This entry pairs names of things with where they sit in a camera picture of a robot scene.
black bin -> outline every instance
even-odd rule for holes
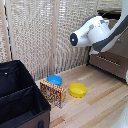
[[[20,60],[0,63],[0,128],[49,128],[50,110]]]

yellow bowl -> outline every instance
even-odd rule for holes
[[[81,98],[81,97],[83,97],[85,95],[86,92],[87,92],[87,88],[83,84],[71,83],[69,85],[69,93],[73,97]]]

floor board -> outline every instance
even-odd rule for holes
[[[58,75],[66,89],[66,104],[62,109],[52,105],[50,128],[109,128],[128,101],[127,84],[95,67],[83,65]],[[84,97],[69,94],[73,82],[87,87]]]

cable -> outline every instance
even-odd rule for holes
[[[102,17],[103,17],[104,15],[106,15],[107,13],[109,13],[109,12],[114,12],[114,11],[121,11],[121,10],[120,10],[120,9],[110,10],[110,11],[108,11],[108,12],[105,12],[105,13],[102,15]]]

box handle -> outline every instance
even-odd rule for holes
[[[107,62],[109,62],[109,63],[115,64],[116,66],[120,66],[120,64],[118,64],[118,63],[116,63],[116,62],[113,62],[113,61],[111,61],[111,60],[108,60],[108,59],[106,59],[105,57],[98,56],[98,55],[97,55],[96,57],[98,57],[99,59],[105,60],[105,61],[107,61]]]
[[[44,128],[44,121],[38,123],[38,128]]]

